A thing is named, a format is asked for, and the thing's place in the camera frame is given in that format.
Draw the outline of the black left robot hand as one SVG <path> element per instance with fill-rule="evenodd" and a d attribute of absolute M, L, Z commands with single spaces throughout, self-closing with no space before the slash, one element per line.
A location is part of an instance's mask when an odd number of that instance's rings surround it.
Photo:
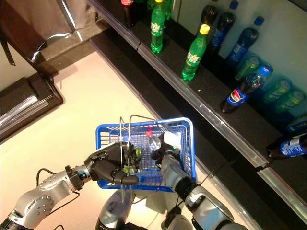
<path fill-rule="evenodd" d="M 134 145 L 127 142 L 112 142 L 91 154 L 84 164 L 93 181 L 105 180 L 113 184 L 137 184 L 136 175 L 123 171 L 124 166 L 139 168 Z"/>

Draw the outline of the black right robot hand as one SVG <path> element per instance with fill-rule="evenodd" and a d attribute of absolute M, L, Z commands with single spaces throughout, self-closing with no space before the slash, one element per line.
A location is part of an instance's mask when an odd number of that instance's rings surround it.
<path fill-rule="evenodd" d="M 167 131 L 159 135 L 158 137 L 150 137 L 149 147 L 152 151 L 151 158 L 155 161 L 155 165 L 158 168 L 162 167 L 162 159 L 166 155 L 171 155 L 177 161 L 181 162 L 181 144 L 179 141 L 179 137 L 172 132 Z"/>

